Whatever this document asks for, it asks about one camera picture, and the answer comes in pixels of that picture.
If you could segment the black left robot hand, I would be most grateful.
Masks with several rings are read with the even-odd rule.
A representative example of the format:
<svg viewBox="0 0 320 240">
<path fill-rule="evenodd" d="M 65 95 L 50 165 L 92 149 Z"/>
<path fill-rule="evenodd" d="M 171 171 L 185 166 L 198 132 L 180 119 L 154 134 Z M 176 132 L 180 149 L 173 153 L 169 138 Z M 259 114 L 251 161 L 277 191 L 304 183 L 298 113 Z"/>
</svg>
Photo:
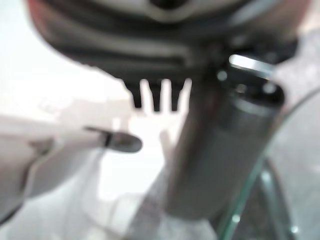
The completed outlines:
<svg viewBox="0 0 320 240">
<path fill-rule="evenodd" d="M 121 79 L 135 108 L 146 80 L 160 110 L 191 80 L 164 204 L 182 219 L 216 216 L 240 191 L 281 121 L 274 67 L 295 56 L 308 0 L 29 0 L 42 38 Z"/>
</svg>

